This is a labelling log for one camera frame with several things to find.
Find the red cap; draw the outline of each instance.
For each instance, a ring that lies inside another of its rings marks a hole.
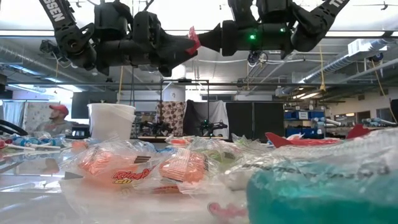
[[[68,116],[69,110],[65,105],[50,105],[53,110],[61,111],[65,116]]]

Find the red airplane toy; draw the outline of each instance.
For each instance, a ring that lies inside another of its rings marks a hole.
[[[353,139],[356,137],[364,136],[365,134],[370,133],[371,130],[368,128],[363,128],[362,124],[357,124],[354,128],[347,134],[346,139]],[[282,146],[322,146],[326,144],[334,144],[338,143],[341,140],[339,139],[293,139],[287,140],[284,139],[274,133],[266,133],[266,137],[270,140],[276,148]]]

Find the yellow cable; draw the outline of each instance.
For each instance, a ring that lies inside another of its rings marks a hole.
[[[320,89],[323,90],[323,91],[326,91],[325,77],[323,76],[323,55],[322,55],[322,47],[321,47],[321,45],[319,45],[319,53],[320,53],[320,56],[321,56],[321,78],[322,78]]]
[[[383,96],[385,97],[385,99],[387,99],[387,96],[386,96],[386,94],[384,93],[383,87],[381,86],[381,82],[380,82],[379,74],[377,73],[377,70],[375,70],[374,73],[376,74],[377,82],[379,83],[381,93],[383,94]],[[389,103],[389,108],[390,108],[390,112],[391,112],[392,118],[394,118],[394,121],[398,124],[397,118],[394,116],[394,113],[392,112],[391,102]]]
[[[118,93],[118,103],[120,103],[120,93],[122,91],[122,82],[123,82],[123,66],[120,71],[120,81],[119,81],[119,93]]]
[[[58,66],[59,66],[59,63],[58,63],[58,60],[57,60],[57,68],[55,70],[55,78],[58,78]]]

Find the window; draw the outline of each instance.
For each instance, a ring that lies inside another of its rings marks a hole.
[[[354,126],[356,124],[356,113],[335,115],[335,121],[341,122],[343,126]]]
[[[376,116],[380,119],[394,122],[394,118],[391,115],[390,108],[381,108],[376,110]]]
[[[201,96],[202,100],[207,100],[207,95],[202,95]],[[234,96],[233,95],[209,95],[209,100],[222,100],[222,101],[233,101]]]

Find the white bucket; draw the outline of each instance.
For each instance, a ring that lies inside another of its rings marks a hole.
[[[132,122],[136,118],[135,107],[112,103],[92,103],[87,106],[92,138],[100,141],[130,139]]]

